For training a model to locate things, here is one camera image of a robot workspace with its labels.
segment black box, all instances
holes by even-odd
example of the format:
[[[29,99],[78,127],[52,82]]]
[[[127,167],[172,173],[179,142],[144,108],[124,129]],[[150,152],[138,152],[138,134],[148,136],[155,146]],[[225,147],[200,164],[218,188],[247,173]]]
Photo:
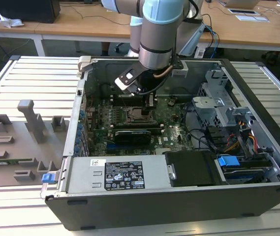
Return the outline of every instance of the black box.
[[[58,0],[0,0],[0,14],[10,19],[53,23],[59,13]]]

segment warning label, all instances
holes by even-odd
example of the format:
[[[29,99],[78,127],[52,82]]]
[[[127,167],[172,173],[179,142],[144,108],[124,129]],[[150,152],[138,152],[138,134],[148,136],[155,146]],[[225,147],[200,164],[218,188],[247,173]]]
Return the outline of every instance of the warning label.
[[[105,189],[145,188],[142,161],[105,163]]]

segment wooden table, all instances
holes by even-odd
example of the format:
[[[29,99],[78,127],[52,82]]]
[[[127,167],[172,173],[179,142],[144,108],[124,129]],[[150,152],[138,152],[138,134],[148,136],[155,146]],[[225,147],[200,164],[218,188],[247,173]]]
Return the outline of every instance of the wooden table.
[[[240,21],[217,0],[212,3],[204,2],[201,12],[211,16],[212,27],[220,37],[221,48],[280,51],[280,7],[277,7],[277,2],[260,1],[254,10],[259,14],[264,13],[262,16],[267,17],[270,22]],[[210,25],[208,16],[204,16],[203,19]],[[198,50],[208,47],[211,40],[210,33],[204,33],[198,44]]]
[[[30,38],[35,42],[37,53],[41,57],[46,56],[43,39],[119,43],[130,41],[130,16],[108,11],[101,5],[60,5],[60,14],[53,24],[23,22],[24,26],[10,29],[0,24],[0,37]]]
[[[265,6],[274,8],[274,11],[280,13],[280,7],[276,5],[276,1],[261,1],[255,10],[264,12],[265,8],[261,6]],[[213,3],[204,2],[201,12],[210,14],[213,29],[220,36],[219,46],[222,48],[280,51],[279,14],[267,11],[265,15],[270,20],[269,23],[240,21],[216,0]],[[30,38],[35,42],[38,55],[45,56],[43,39],[129,42],[129,20],[129,16],[107,11],[101,5],[81,6],[61,3],[61,12],[55,23],[25,22],[25,26],[11,29],[0,25],[0,37]],[[207,16],[204,16],[204,21],[210,24]],[[201,55],[199,52],[203,52],[210,41],[210,33],[204,33],[196,55]]]

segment paper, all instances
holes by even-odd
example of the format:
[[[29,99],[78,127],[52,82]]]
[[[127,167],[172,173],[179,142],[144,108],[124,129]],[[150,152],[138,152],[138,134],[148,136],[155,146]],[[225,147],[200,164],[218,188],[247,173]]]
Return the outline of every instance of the paper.
[[[20,19],[12,20],[12,19],[6,18],[4,16],[1,16],[1,14],[0,14],[0,24],[5,27],[8,27],[8,28],[24,25],[22,20],[20,20]]]
[[[240,21],[256,21],[256,22],[270,22],[267,18],[262,16],[236,16]]]

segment robotic arm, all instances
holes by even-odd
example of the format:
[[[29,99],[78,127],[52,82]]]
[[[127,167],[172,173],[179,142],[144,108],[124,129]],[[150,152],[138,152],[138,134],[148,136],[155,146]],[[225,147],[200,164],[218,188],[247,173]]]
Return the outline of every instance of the robotic arm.
[[[199,14],[202,0],[102,0],[105,8],[131,15],[131,49],[128,56],[139,56],[116,80],[126,93],[148,96],[166,81],[176,58],[178,26]],[[187,20],[191,10],[192,17]]]

